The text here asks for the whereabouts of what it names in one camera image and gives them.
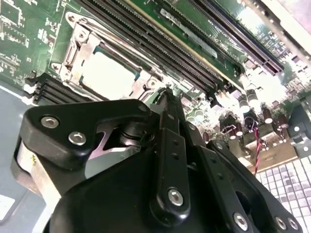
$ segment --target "wire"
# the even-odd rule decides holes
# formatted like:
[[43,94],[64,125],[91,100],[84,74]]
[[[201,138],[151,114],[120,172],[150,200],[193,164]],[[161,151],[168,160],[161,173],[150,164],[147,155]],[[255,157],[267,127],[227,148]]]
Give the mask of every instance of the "wire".
[[250,130],[251,130],[251,131],[254,130],[254,126],[255,126],[255,123],[256,123],[255,119],[253,119],[251,116],[247,116],[247,117],[245,117],[244,120],[243,120],[243,125],[245,125],[245,120],[246,120],[246,119],[252,119],[252,120],[253,120],[253,125],[252,125],[252,128],[251,128]]
[[255,163],[255,175],[257,174],[258,171],[258,166],[259,166],[259,150],[260,150],[260,137],[259,137],[259,131],[258,128],[254,129],[254,134],[257,142],[257,148],[256,148],[256,163]]

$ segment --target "electronic component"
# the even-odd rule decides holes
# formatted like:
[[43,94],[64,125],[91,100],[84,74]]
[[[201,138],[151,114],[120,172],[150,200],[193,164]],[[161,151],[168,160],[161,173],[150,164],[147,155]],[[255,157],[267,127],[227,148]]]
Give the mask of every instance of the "electronic component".
[[180,96],[181,104],[184,107],[191,108],[191,106],[192,106],[191,100],[192,100],[191,97],[184,92]]
[[276,75],[284,70],[284,66],[277,60],[277,58],[274,57],[264,46],[258,43],[257,40],[240,24],[236,23],[236,21],[219,7],[219,5],[207,0],[188,1],[269,73]]
[[208,142],[209,142],[209,134],[208,134],[207,132],[204,132],[204,133],[202,134],[202,138],[203,138],[203,141],[204,141],[205,143],[208,143]]
[[236,134],[236,136],[241,137],[241,136],[243,135],[242,124],[239,123],[239,122],[237,122],[237,123],[235,124],[235,127],[236,127],[236,129],[235,129],[235,134]]
[[277,121],[278,121],[278,125],[283,128],[283,129],[287,129],[288,128],[288,122],[287,122],[287,118],[285,116],[285,114],[279,114],[277,116]]
[[204,120],[204,112],[201,109],[195,111],[195,120],[201,122]]
[[230,140],[234,140],[234,139],[236,139],[236,131],[235,131],[235,129],[233,129],[233,130],[231,130],[231,131],[229,131],[229,139]]
[[229,133],[230,131],[236,128],[235,118],[232,115],[228,115],[224,119],[220,119],[219,122],[220,122],[220,132],[223,134]]
[[193,116],[188,117],[187,121],[189,121],[191,124],[195,125],[195,118]]
[[264,122],[266,124],[271,124],[272,123],[273,119],[272,119],[272,115],[271,115],[271,112],[270,112],[269,109],[264,108],[262,110],[262,115],[263,115]]
[[[297,158],[294,147],[288,140],[286,131],[282,131],[284,139],[279,130],[273,124],[262,124],[258,127],[261,145],[259,150],[260,163],[258,171],[268,169],[286,161]],[[257,142],[254,133],[246,133],[243,136],[244,146],[256,154]],[[251,159],[253,164],[251,171],[255,169],[255,158]]]
[[255,109],[260,105],[254,89],[247,90],[247,101],[249,105]]
[[41,103],[42,100],[48,104],[107,100],[107,98],[98,94],[93,95],[83,89],[80,89],[80,92],[77,89],[73,91],[46,73],[39,77],[25,79],[24,95],[28,103],[34,104]]
[[239,106],[242,113],[248,113],[250,110],[246,95],[241,95],[239,98]]

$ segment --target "green circuit board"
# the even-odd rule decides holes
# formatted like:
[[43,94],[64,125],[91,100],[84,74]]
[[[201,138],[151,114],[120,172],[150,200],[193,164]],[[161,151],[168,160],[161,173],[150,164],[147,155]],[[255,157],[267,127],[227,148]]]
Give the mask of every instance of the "green circuit board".
[[[229,54],[233,60],[244,62],[245,52],[215,28],[204,15],[195,10],[187,0],[166,0],[180,14],[202,30],[219,49]],[[203,57],[232,81],[241,85],[234,73],[234,64],[217,52],[217,58],[194,43],[176,25],[159,14],[156,0],[125,0],[123,4],[136,6],[148,19],[156,22],[182,41],[188,48]],[[258,16],[240,1],[217,0],[233,18],[241,23],[284,65],[284,72],[278,78],[286,92],[296,91],[295,95],[284,95],[283,102],[293,102],[299,93],[309,91],[309,85],[301,78],[310,78],[309,67],[297,68],[284,56],[288,52],[283,43],[271,34]],[[47,72],[56,77],[51,69],[52,62],[61,63],[69,44],[72,27],[64,20],[67,11],[92,17],[88,11],[72,0],[0,0],[0,79],[14,87],[21,88],[24,79],[32,70],[38,74]],[[200,93],[189,93],[197,96]]]

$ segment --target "black ram slot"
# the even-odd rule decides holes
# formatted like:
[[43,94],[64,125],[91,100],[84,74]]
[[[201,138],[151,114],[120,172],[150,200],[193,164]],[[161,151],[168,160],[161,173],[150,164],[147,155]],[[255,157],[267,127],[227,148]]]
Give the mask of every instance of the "black ram slot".
[[25,82],[29,86],[35,86],[35,91],[32,94],[25,91],[25,96],[32,98],[34,103],[38,103],[41,100],[53,104],[93,101],[90,98],[80,96],[73,92],[69,87],[63,86],[60,81],[52,78],[47,73],[44,73],[39,77],[27,78],[25,79]]
[[231,63],[235,64],[239,68],[241,67],[239,61],[237,61],[229,52],[221,49],[218,47],[215,42],[213,42],[211,39],[209,39],[208,35],[203,32],[198,26],[196,26],[194,23],[189,21],[186,17],[184,17],[182,14],[177,12],[168,2],[165,0],[159,0],[161,3],[159,5],[159,9],[163,8],[167,12],[169,12],[173,17],[178,19],[184,26],[189,28],[190,31],[196,34],[197,37],[199,37],[202,41],[204,41],[206,44],[208,44],[212,49],[217,51],[222,57],[229,60]]
[[124,24],[128,27],[132,28],[140,35],[144,35],[144,37],[152,44],[156,45],[162,52],[170,54],[175,59],[179,59],[179,63],[184,68],[188,68],[188,70],[199,77],[204,77],[205,82],[210,85],[211,87],[214,86],[215,77],[212,77],[208,74],[208,71],[204,68],[195,64],[192,60],[187,59],[187,57],[182,54],[180,50],[173,50],[170,45],[168,45],[168,41],[163,38],[162,36],[157,36],[158,33],[154,30],[153,27],[142,23],[137,22],[138,19],[132,16],[132,13],[126,11],[123,7],[118,6],[117,4],[113,3],[113,1],[102,1],[99,0],[99,4],[101,7],[110,13],[113,14],[114,17],[121,20]]
[[284,66],[266,49],[266,47],[260,44],[256,38],[216,3],[210,0],[188,1],[270,74],[276,75],[284,70]]
[[124,11],[113,1],[96,3],[78,0],[78,2],[112,29],[131,40],[138,48],[152,55],[163,66],[187,78],[199,89],[209,92],[213,90],[211,85],[215,86],[218,82],[217,78],[208,74],[206,69],[182,54],[180,49],[167,45],[169,42],[154,28],[149,26],[146,30],[147,25],[137,23],[138,18],[133,19],[132,13]]

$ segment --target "black capacitor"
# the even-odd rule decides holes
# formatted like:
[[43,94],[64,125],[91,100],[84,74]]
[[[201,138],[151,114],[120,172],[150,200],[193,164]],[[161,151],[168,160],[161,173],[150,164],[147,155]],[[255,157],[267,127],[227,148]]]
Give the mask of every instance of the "black capacitor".
[[233,129],[233,130],[231,130],[230,132],[229,132],[229,138],[231,139],[231,140],[233,140],[233,139],[236,139],[236,132],[235,132],[235,129]]
[[203,141],[207,144],[209,142],[209,134],[207,132],[204,132],[202,137]]
[[280,114],[277,116],[277,121],[278,121],[278,125],[282,128],[282,129],[287,129],[288,128],[288,122],[287,122],[287,118],[284,114]]
[[269,109],[264,108],[262,110],[262,115],[263,115],[263,119],[264,119],[264,123],[266,124],[271,124],[273,119],[272,119],[272,115]]
[[242,128],[242,124],[237,122],[235,124],[235,135],[241,137],[243,135],[243,128]]

